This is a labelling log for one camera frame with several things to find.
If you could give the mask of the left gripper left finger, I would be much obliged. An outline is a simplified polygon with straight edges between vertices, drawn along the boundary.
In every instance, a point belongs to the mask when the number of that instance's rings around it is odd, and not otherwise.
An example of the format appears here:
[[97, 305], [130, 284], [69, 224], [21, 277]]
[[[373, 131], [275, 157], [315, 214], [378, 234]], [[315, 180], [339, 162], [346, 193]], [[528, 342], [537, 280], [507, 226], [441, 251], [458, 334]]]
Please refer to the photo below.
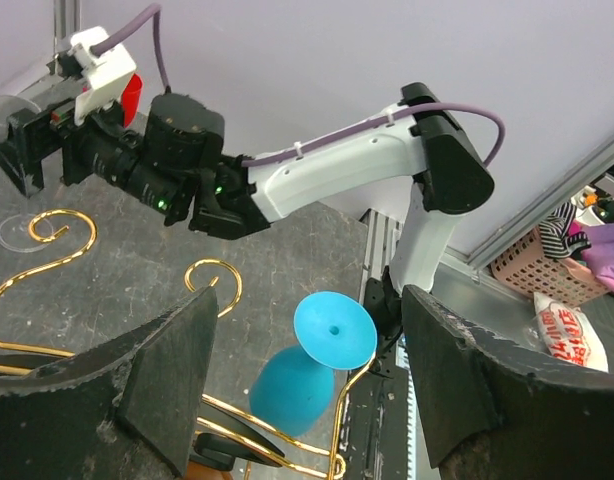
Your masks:
[[25, 376], [0, 376], [0, 479], [176, 479], [217, 324], [212, 288]]

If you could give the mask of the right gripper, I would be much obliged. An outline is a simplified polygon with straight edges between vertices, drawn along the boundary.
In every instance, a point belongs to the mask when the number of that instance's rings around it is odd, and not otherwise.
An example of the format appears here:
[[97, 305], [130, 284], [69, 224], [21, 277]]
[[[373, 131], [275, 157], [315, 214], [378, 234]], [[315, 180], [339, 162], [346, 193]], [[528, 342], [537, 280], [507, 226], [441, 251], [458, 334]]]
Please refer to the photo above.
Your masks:
[[75, 122], [75, 100], [50, 104], [38, 113], [21, 108], [6, 119], [6, 142], [0, 143], [0, 168], [16, 190], [31, 197], [45, 187], [42, 162], [59, 151], [62, 182], [78, 184], [92, 174], [103, 173], [96, 165], [105, 155], [135, 157], [143, 143], [138, 132], [123, 126], [124, 112], [112, 107]]

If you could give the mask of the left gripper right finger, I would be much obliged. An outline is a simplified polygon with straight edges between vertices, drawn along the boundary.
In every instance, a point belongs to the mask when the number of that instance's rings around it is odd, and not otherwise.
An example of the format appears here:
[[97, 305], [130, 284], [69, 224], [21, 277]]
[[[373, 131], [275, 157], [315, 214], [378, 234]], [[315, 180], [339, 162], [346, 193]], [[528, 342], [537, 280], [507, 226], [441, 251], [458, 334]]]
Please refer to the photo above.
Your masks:
[[402, 323], [429, 462], [444, 479], [614, 479], [614, 374], [522, 347], [424, 290]]

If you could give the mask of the clear wine glass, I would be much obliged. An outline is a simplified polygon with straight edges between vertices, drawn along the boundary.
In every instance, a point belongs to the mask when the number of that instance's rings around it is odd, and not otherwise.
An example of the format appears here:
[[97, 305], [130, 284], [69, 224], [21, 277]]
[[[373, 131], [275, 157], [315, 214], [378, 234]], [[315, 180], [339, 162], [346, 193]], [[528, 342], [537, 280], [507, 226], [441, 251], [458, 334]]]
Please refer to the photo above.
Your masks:
[[[40, 107], [31, 100], [13, 95], [0, 95], [0, 143], [8, 142], [11, 133], [9, 118], [22, 110], [24, 113], [36, 114]], [[29, 232], [30, 221], [40, 212], [40, 204], [30, 195], [37, 189], [31, 184], [31, 176], [25, 172], [27, 196], [21, 195], [1, 170], [3, 174], [3, 190], [7, 191], [10, 205], [0, 213], [0, 245], [11, 252], [28, 254], [35, 253], [47, 247], [47, 244], [34, 240]]]

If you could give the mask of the red wine glass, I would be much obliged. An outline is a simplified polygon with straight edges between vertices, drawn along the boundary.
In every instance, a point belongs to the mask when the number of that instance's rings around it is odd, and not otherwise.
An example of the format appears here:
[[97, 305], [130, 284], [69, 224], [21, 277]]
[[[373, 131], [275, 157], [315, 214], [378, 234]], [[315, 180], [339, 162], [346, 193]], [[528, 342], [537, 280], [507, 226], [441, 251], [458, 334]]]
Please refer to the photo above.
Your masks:
[[138, 111], [143, 81], [134, 73], [121, 96], [121, 106], [124, 112], [123, 126], [128, 127], [134, 120]]

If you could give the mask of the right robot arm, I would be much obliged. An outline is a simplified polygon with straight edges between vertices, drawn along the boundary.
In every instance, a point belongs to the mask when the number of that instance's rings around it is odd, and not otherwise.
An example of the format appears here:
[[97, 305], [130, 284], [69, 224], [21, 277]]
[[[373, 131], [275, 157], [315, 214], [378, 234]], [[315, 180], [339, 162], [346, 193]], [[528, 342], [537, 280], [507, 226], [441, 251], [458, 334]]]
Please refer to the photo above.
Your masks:
[[118, 101], [76, 117], [67, 98], [46, 107], [0, 98], [0, 168], [24, 196], [44, 186], [42, 163], [62, 155], [62, 181], [96, 175], [159, 212], [166, 225], [235, 240], [335, 194], [394, 177], [413, 181], [402, 237], [369, 312], [378, 333], [400, 334], [407, 285], [430, 291], [457, 224], [492, 196], [481, 158], [456, 114], [421, 83], [402, 89], [381, 114], [286, 150], [251, 157], [224, 153], [223, 117], [193, 98], [156, 96], [146, 127], [124, 123]]

